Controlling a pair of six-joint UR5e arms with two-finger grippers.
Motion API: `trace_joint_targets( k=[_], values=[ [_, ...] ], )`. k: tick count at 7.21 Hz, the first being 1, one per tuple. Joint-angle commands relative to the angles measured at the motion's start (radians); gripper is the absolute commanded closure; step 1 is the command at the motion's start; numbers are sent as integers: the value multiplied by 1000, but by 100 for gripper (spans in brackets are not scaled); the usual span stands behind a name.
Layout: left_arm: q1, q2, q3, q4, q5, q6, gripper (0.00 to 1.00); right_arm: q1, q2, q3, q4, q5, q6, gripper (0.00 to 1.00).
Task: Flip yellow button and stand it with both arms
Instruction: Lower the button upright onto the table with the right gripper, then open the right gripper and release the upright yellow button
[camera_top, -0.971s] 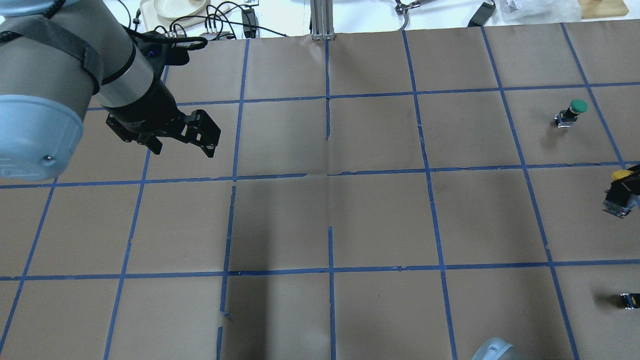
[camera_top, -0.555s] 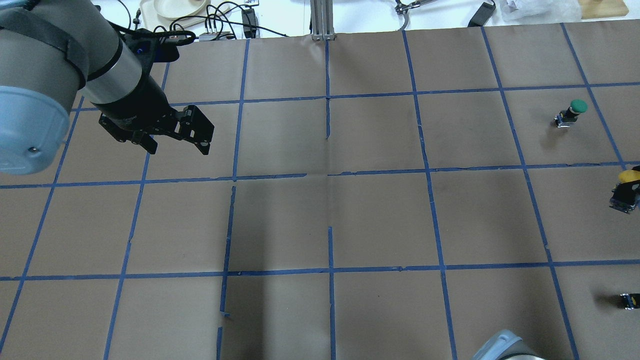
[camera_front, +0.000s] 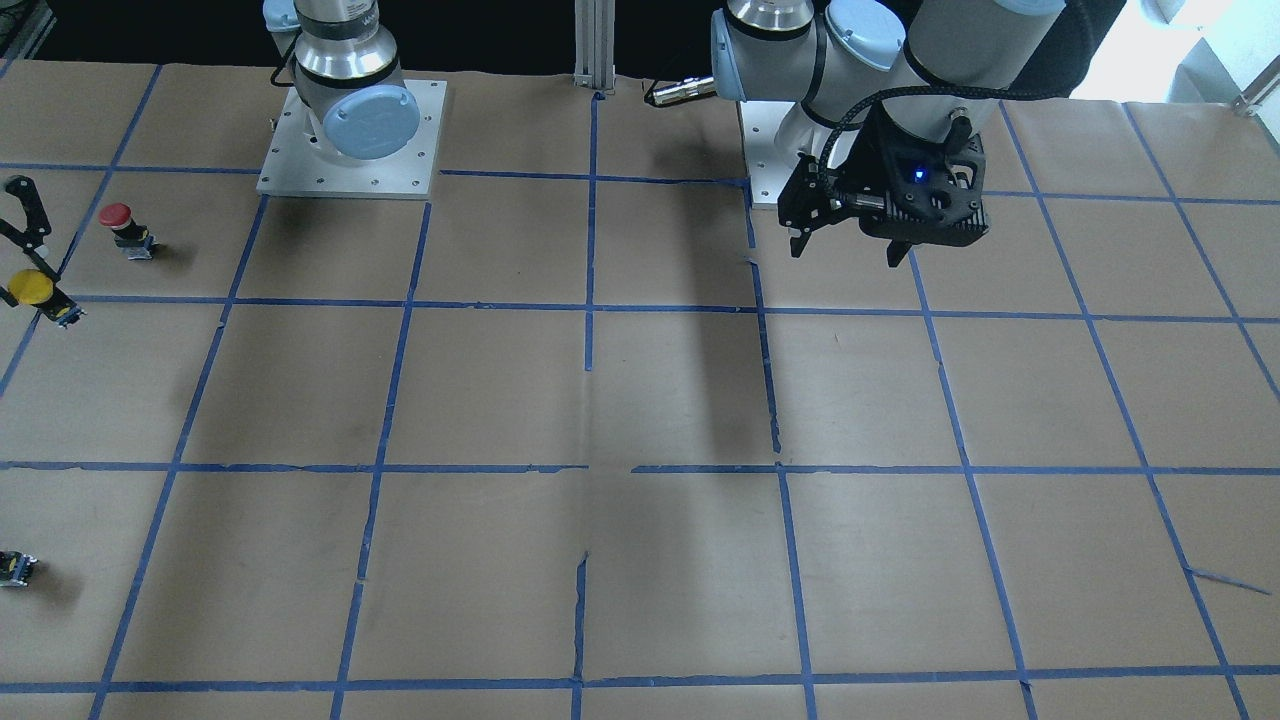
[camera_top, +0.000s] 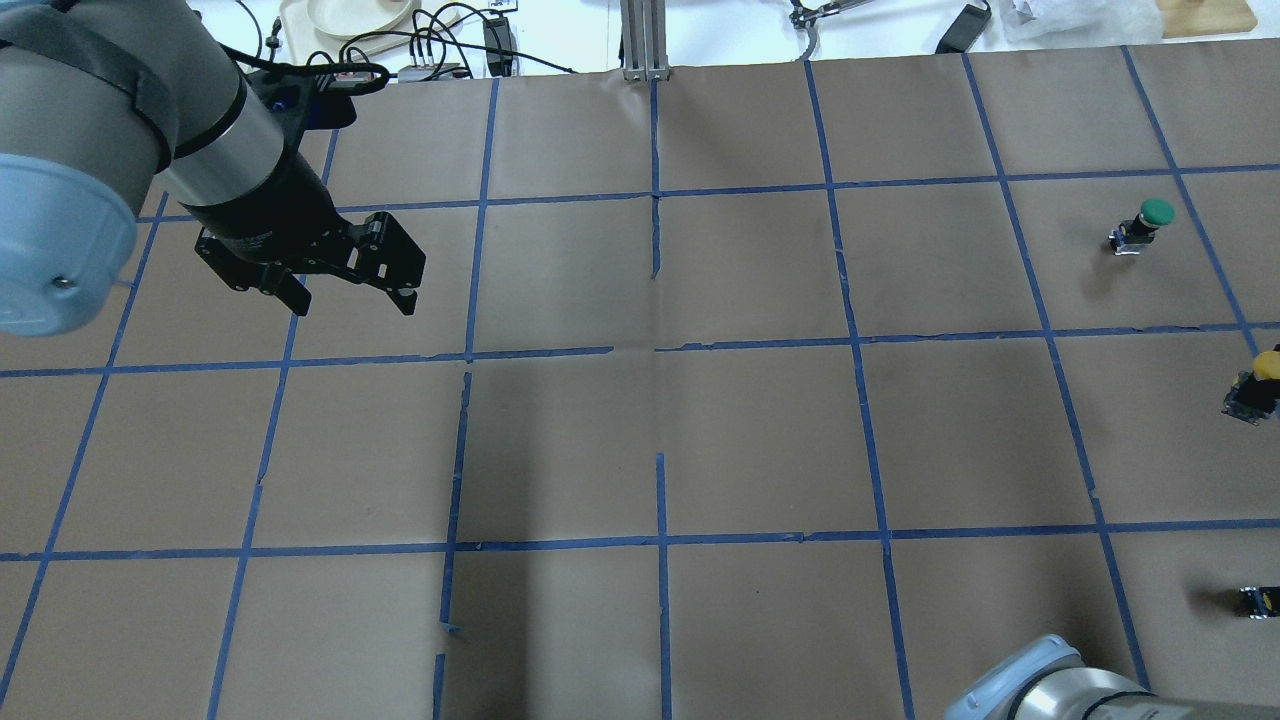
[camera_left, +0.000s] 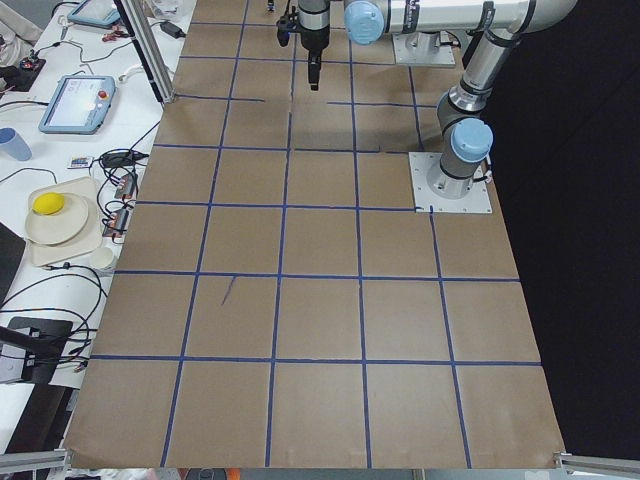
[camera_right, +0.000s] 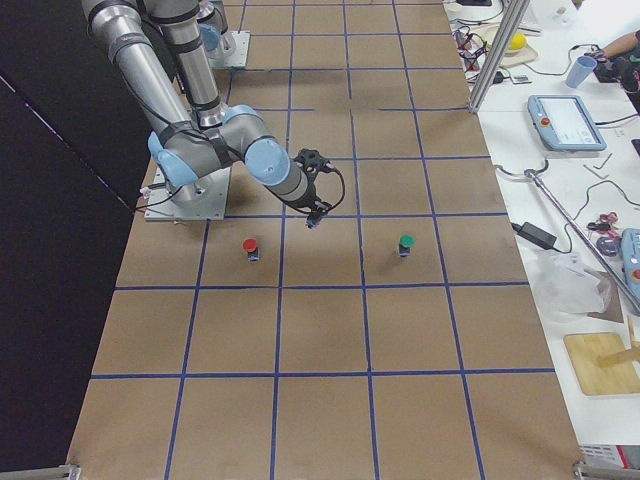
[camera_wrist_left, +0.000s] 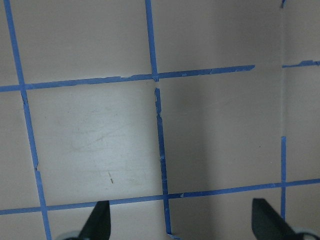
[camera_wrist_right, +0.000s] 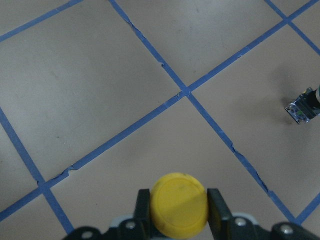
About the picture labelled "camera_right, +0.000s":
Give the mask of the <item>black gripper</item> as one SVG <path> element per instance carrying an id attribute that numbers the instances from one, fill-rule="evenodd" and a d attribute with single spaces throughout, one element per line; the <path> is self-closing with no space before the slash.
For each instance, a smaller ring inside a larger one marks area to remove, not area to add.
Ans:
<path id="1" fill-rule="evenodd" d="M 322 215 L 323 201 L 317 195 L 316 172 L 290 172 L 287 176 L 287 206 L 307 215 Z"/>

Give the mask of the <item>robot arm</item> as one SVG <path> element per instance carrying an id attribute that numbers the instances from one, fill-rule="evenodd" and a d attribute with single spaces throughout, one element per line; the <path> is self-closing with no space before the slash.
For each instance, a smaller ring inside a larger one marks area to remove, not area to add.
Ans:
<path id="1" fill-rule="evenodd" d="M 236 43 L 229 32 L 229 25 L 221 0 L 200 0 L 197 22 L 207 56 L 221 63 L 233 55 Z"/>
<path id="2" fill-rule="evenodd" d="M 89 36 L 152 126 L 149 150 L 170 190 L 241 161 L 282 203 L 313 221 L 331 210 L 314 186 L 325 166 L 317 151 L 290 158 L 255 110 L 222 102 L 209 63 L 228 32 L 222 2 L 85 1 L 82 8 Z"/>

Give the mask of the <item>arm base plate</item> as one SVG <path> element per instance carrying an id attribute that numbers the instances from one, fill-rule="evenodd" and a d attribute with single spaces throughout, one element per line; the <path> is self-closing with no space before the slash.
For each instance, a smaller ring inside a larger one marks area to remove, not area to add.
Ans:
<path id="1" fill-rule="evenodd" d="M 221 36 L 217 47 L 209 56 L 214 70 L 245 69 L 250 45 L 250 32 L 229 30 Z"/>
<path id="2" fill-rule="evenodd" d="M 143 208 L 143 218 L 154 222 L 184 222 L 201 220 L 223 220 L 225 217 L 231 168 L 218 170 L 201 178 L 194 184 L 181 188 L 171 199 L 161 170 L 156 167 L 148 202 Z"/>

